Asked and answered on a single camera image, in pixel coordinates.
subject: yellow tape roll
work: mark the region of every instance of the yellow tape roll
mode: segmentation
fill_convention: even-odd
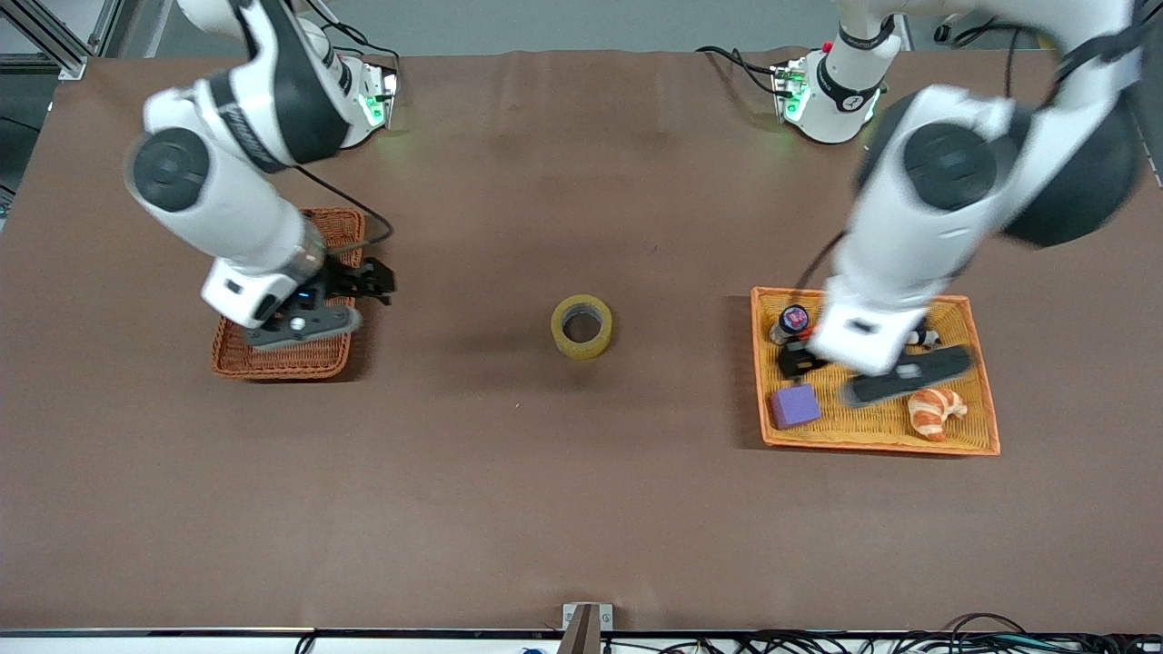
[[[565,335],[565,324],[578,315],[590,315],[599,325],[598,335],[584,343],[575,342]],[[549,327],[554,333],[554,342],[562,354],[573,361],[586,361],[606,351],[614,334],[614,314],[609,312],[606,303],[593,296],[572,296],[562,300],[562,304],[554,310]]]

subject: purple cube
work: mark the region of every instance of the purple cube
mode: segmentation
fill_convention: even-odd
[[[776,427],[786,429],[820,419],[820,403],[815,399],[812,384],[798,384],[771,393],[771,413],[776,415]]]

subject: rectangular basket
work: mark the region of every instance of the rectangular basket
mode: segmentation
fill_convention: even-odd
[[[852,376],[852,371],[839,364],[814,370],[804,378],[815,390],[822,418],[790,429],[776,428],[775,417],[771,414],[771,393],[793,382],[780,375],[776,364],[779,346],[771,342],[768,332],[791,300],[791,289],[751,290],[755,390],[759,400],[759,425],[765,443],[954,456],[991,456],[1001,453],[993,397],[990,394],[985,361],[982,358],[982,343],[969,310],[969,298],[963,296],[939,296],[928,314],[929,328],[941,334],[943,344],[966,346],[973,355],[973,367],[968,374],[939,384],[940,388],[959,393],[969,406],[969,414],[963,419],[950,418],[946,421],[946,442],[925,440],[913,431],[908,420],[907,396],[863,408],[846,405],[840,389]],[[799,291],[795,294],[797,304],[808,311],[813,324],[818,319],[822,300],[822,291]],[[909,350],[923,351],[913,347]]]
[[[328,249],[362,241],[364,215],[350,208],[304,209]],[[340,261],[355,266],[362,249],[340,255]],[[328,306],[355,306],[352,298],[331,298]],[[219,321],[211,348],[211,368],[228,379],[326,379],[338,375],[351,354],[351,334],[331,336],[309,343],[262,351],[248,346],[243,328],[226,318]]]

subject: brown table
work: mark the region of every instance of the brown table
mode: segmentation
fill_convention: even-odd
[[[902,55],[891,99],[998,93],[1003,62]],[[0,625],[541,627],[593,599],[627,628],[1160,627],[1146,172],[1108,228],[991,242],[952,289],[1003,456],[772,450],[747,294],[843,225],[861,143],[777,126],[701,55],[408,59],[397,130],[313,166],[395,221],[394,306],[342,381],[227,382],[208,258],[121,177],[143,99],[227,63],[95,61],[57,92],[0,235]],[[1026,99],[1049,70],[1018,57]],[[548,329],[577,292],[616,315],[584,365]]]

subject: tape roll hole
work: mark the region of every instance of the tape roll hole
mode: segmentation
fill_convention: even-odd
[[[571,306],[562,315],[562,333],[575,343],[588,343],[601,332],[601,314],[588,305]]]

